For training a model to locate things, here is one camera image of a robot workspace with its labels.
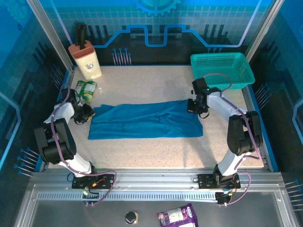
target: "blue towel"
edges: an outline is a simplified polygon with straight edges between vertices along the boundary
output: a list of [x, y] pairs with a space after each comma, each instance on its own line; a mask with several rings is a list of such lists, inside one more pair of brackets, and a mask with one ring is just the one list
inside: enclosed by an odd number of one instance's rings
[[89, 140], [122, 138], [199, 137], [197, 114], [187, 112], [187, 100], [154, 104], [102, 105], [95, 108]]

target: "gear graphic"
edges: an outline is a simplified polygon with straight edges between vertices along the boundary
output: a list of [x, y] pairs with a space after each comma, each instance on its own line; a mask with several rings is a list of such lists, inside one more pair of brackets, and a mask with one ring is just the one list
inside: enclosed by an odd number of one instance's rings
[[25, 0], [0, 0], [0, 6], [6, 6], [10, 15], [19, 23], [27, 17]]
[[141, 9], [142, 13], [152, 14], [156, 17], [159, 14], [170, 13], [171, 9], [175, 9], [180, 0], [132, 0], [137, 9]]

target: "speckled table surface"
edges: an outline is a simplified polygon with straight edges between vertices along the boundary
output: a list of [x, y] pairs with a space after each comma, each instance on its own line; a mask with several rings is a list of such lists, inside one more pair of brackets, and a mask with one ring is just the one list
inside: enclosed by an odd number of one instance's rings
[[[191, 66], [107, 66], [91, 105], [159, 103], [191, 98], [194, 80]], [[71, 88], [84, 80], [76, 70]], [[241, 90], [226, 91], [225, 96], [246, 108]], [[77, 145], [77, 152], [97, 168], [213, 168], [224, 157], [227, 122], [210, 109], [206, 119], [200, 119], [203, 136], [198, 138], [157, 138], [88, 140], [90, 122], [69, 127]], [[263, 167], [261, 160], [247, 159], [242, 166]]]

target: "knife block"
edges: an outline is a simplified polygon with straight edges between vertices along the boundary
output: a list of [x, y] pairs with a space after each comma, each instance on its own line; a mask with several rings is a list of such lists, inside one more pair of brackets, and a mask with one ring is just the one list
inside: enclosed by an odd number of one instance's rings
[[86, 80], [95, 79], [102, 75], [98, 58], [94, 46], [85, 40], [85, 48], [80, 50], [80, 46], [71, 45], [68, 50], [72, 58], [77, 63]]

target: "black knob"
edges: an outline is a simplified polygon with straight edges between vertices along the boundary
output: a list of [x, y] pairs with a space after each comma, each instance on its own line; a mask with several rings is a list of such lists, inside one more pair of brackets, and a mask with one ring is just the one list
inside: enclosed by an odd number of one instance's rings
[[128, 212], [126, 215], [125, 215], [125, 220], [127, 222], [127, 224], [134, 224], [136, 223], [136, 220], [137, 220], [137, 215], [135, 212]]

